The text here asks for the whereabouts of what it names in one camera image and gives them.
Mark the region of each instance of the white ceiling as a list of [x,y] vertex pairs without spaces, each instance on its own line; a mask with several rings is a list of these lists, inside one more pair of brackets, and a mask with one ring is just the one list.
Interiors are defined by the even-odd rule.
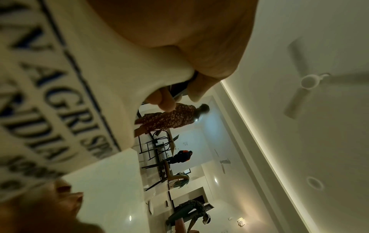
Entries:
[[[239,69],[223,81],[322,233],[369,229],[369,85],[320,89],[289,119],[283,110],[299,76],[286,47],[302,37],[312,73],[369,71],[368,10],[367,0],[262,0]],[[325,189],[311,188],[308,176]]]

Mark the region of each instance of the hand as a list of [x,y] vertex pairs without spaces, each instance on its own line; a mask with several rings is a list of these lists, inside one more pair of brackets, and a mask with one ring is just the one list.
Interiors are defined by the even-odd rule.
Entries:
[[[196,78],[188,84],[188,97],[198,102],[201,97],[215,84],[222,79],[212,78],[199,73]],[[176,108],[176,102],[181,100],[182,96],[173,99],[167,88],[160,88],[146,98],[146,102],[158,105],[160,109],[171,112]]]

